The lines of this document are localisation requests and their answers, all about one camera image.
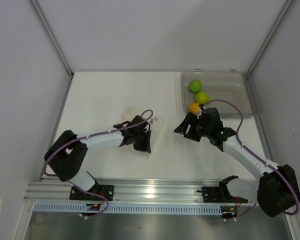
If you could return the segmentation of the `orange fruit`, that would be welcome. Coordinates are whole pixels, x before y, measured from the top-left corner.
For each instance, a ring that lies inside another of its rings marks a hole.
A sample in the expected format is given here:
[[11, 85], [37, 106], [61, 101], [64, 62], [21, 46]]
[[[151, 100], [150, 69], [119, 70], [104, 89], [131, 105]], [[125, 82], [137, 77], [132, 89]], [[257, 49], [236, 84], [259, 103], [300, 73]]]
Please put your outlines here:
[[188, 111], [193, 114], [199, 114], [201, 112], [200, 104], [197, 102], [191, 103], [188, 106]]

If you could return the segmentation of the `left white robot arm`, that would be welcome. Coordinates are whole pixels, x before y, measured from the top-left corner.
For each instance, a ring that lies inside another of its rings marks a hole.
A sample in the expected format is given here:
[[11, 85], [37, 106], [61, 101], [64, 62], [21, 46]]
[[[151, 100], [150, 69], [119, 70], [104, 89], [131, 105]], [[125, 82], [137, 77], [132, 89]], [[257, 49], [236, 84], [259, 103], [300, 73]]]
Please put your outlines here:
[[87, 154], [129, 145], [136, 151], [150, 153], [151, 133], [151, 124], [140, 115], [91, 135], [80, 136], [66, 130], [45, 153], [44, 161], [60, 181], [71, 183], [87, 200], [93, 200], [98, 196], [99, 184], [82, 167]]

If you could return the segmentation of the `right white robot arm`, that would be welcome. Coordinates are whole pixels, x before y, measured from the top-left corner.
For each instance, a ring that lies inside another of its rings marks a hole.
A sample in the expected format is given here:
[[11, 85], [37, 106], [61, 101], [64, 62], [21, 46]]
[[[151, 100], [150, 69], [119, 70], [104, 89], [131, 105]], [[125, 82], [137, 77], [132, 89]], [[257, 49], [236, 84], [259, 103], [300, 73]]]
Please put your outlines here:
[[299, 212], [300, 190], [294, 169], [254, 153], [240, 140], [238, 131], [223, 125], [216, 108], [205, 108], [199, 115], [189, 112], [174, 132], [196, 142], [206, 137], [211, 145], [237, 160], [256, 179], [256, 183], [250, 183], [230, 176], [220, 181], [218, 196], [222, 201], [241, 197], [258, 204], [272, 218], [281, 213], [296, 215]]

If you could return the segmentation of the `clear zip top bag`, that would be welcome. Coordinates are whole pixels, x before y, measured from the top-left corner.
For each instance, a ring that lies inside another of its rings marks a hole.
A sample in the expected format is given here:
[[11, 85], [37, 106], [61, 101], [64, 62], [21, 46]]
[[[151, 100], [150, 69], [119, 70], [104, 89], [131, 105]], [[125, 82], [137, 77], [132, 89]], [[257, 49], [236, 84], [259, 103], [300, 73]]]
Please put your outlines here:
[[157, 151], [165, 132], [168, 119], [150, 110], [139, 110], [126, 107], [115, 124], [119, 128], [126, 128], [138, 124], [125, 132], [131, 138], [124, 149], [133, 152], [144, 159], [150, 159]]

